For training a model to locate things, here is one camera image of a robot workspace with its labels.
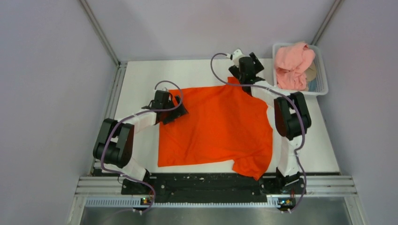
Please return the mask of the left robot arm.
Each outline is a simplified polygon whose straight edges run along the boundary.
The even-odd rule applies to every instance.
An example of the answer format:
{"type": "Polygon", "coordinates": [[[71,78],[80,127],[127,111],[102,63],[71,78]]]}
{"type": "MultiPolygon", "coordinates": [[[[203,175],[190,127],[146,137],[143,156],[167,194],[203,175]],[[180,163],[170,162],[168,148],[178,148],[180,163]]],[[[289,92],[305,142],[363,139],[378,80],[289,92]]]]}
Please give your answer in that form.
{"type": "Polygon", "coordinates": [[[132,156],[134,137],[146,128],[159,123],[167,125],[188,114],[183,99],[181,90],[177,94],[157,90],[153,100],[137,113],[120,120],[104,119],[93,148],[93,157],[100,161],[102,171],[131,180],[140,194],[148,192],[151,186],[145,178],[148,171],[132,156]]]}

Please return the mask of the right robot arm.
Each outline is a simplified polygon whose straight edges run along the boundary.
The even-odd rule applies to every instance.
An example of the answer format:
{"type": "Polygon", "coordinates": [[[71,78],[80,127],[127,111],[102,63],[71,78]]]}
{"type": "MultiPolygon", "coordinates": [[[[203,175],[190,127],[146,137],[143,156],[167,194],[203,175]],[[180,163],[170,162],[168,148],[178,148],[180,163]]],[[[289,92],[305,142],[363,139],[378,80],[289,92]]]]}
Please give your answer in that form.
{"type": "Polygon", "coordinates": [[[233,62],[230,73],[238,79],[242,90],[264,101],[272,113],[268,119],[274,131],[274,148],[281,151],[273,187],[281,193],[303,189],[299,153],[312,121],[302,92],[289,93],[267,82],[258,74],[264,66],[254,53],[245,56],[240,49],[226,56],[233,62]]]}

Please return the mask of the orange t-shirt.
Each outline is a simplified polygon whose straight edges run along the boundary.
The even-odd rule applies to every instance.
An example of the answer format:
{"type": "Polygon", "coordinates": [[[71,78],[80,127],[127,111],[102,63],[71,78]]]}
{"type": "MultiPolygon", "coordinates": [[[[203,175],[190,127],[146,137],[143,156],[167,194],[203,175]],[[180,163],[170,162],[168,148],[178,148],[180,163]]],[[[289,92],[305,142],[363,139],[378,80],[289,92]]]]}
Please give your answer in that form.
{"type": "Polygon", "coordinates": [[[224,86],[182,90],[187,114],[159,128],[158,166],[233,160],[232,170],[258,180],[273,153],[268,106],[249,96],[234,77],[224,86]]]}

